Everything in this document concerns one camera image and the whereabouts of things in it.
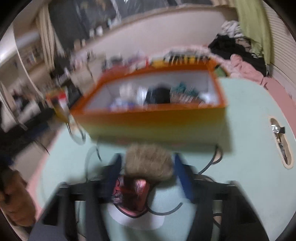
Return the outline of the person left hand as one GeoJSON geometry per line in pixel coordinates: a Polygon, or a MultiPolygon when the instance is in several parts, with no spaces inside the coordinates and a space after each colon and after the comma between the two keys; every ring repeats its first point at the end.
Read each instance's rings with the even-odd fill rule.
{"type": "Polygon", "coordinates": [[[1,192],[1,209],[16,225],[29,227],[36,222],[36,208],[26,187],[20,173],[13,170],[1,192]]]}

